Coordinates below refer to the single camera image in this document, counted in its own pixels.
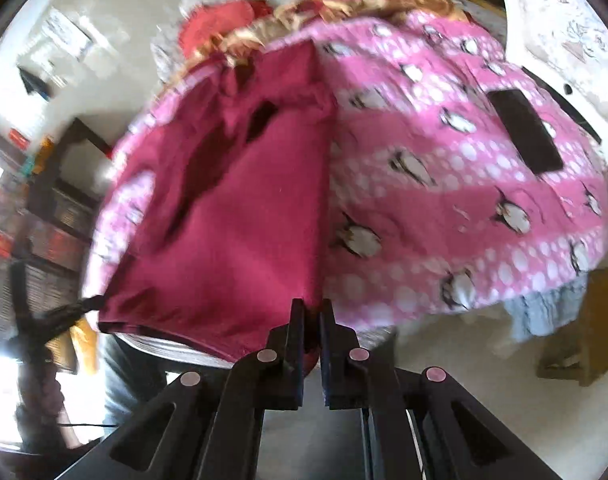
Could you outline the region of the red round cushion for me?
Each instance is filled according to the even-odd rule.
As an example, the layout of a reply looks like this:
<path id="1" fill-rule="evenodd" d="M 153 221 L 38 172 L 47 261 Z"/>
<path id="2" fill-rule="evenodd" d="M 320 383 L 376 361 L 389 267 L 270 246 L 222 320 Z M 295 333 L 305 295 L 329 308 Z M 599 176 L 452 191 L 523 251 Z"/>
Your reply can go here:
<path id="1" fill-rule="evenodd" d="M 249 0 L 229 1 L 215 6 L 199 6 L 182 25 L 178 44 L 183 55 L 191 58 L 194 51 L 216 36 L 254 21 L 255 12 Z"/>

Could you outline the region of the dark bookshelf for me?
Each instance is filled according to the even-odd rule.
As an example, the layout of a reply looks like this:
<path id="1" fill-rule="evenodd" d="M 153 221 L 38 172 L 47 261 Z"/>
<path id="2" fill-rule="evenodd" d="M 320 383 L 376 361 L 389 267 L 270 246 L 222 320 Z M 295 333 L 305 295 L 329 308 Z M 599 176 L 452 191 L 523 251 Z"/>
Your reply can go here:
<path id="1" fill-rule="evenodd" d="M 60 140 L 42 146 L 22 176 L 9 171 L 1 176 L 2 314 L 10 310 L 8 270 L 14 259 L 26 261 L 28 296 L 39 308 L 65 304 L 78 295 L 98 200 L 64 180 L 64 160 L 74 148 L 112 154 L 110 144 L 75 118 Z"/>

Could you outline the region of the black smartphone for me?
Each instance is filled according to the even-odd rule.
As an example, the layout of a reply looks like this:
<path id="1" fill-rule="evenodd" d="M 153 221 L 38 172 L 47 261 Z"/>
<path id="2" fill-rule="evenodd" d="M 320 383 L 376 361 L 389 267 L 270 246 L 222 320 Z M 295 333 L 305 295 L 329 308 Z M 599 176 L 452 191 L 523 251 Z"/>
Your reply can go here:
<path id="1" fill-rule="evenodd" d="M 486 96 L 518 154 L 535 176 L 563 169 L 554 141 L 521 90 L 493 90 Z"/>

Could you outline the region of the red gold patterned cloth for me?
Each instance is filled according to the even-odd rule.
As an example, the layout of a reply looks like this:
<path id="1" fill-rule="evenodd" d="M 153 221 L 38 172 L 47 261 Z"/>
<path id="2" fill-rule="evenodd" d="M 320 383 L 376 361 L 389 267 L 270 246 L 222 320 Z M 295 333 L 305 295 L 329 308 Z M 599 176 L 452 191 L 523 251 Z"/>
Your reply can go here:
<path id="1" fill-rule="evenodd" d="M 185 57 L 189 67 L 218 53 L 231 65 L 244 63 L 252 52 L 317 21 L 337 23 L 351 18 L 374 16 L 399 23 L 415 11 L 450 21 L 472 21 L 467 12 L 460 9 L 453 0 L 298 0 L 276 8 L 269 6 L 265 0 L 249 2 L 255 12 L 254 21 L 202 44 L 191 58 Z"/>

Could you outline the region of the brown cardboard box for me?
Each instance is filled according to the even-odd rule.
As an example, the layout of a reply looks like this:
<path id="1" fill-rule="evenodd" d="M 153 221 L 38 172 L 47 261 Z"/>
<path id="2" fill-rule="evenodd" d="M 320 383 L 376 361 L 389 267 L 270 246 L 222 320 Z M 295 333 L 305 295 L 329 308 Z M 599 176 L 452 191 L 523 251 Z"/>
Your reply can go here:
<path id="1" fill-rule="evenodd" d="M 592 271 L 578 318 L 545 339 L 536 376 L 588 387 L 608 372 L 608 268 Z"/>

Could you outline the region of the maroon fleece garment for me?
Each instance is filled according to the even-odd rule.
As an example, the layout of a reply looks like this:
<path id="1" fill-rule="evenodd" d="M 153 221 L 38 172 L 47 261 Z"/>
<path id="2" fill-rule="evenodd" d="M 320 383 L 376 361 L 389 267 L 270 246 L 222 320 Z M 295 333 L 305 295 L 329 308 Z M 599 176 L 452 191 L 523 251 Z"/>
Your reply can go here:
<path id="1" fill-rule="evenodd" d="M 98 326 L 236 361 L 319 304 L 336 102 L 309 41 L 195 76 L 120 176 L 154 185 Z"/>

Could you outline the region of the pink penguin blanket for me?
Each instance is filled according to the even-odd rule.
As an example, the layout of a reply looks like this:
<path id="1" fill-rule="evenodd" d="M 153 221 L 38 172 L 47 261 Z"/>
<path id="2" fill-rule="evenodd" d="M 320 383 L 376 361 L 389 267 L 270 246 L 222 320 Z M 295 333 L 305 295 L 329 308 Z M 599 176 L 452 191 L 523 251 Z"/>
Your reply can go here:
<path id="1" fill-rule="evenodd" d="M 119 179 L 134 150 L 177 110 L 204 64 L 312 42 L 336 102 L 321 297 L 356 327 L 549 292 L 608 251 L 608 178 L 592 138 L 482 27 L 411 12 L 399 23 L 311 23 L 231 65 L 214 54 L 136 118 L 114 155 L 83 296 L 107 285 L 152 196 L 151 172 Z M 488 101 L 519 89 L 563 169 L 535 176 Z"/>

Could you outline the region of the white plastic chair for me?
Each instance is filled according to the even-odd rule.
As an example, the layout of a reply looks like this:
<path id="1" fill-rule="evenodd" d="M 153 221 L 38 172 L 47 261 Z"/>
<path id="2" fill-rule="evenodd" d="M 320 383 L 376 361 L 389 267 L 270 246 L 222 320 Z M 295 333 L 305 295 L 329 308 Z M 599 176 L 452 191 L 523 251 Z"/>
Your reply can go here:
<path id="1" fill-rule="evenodd" d="M 608 163 L 608 30 L 587 0 L 504 0 L 509 62 L 563 96 Z"/>

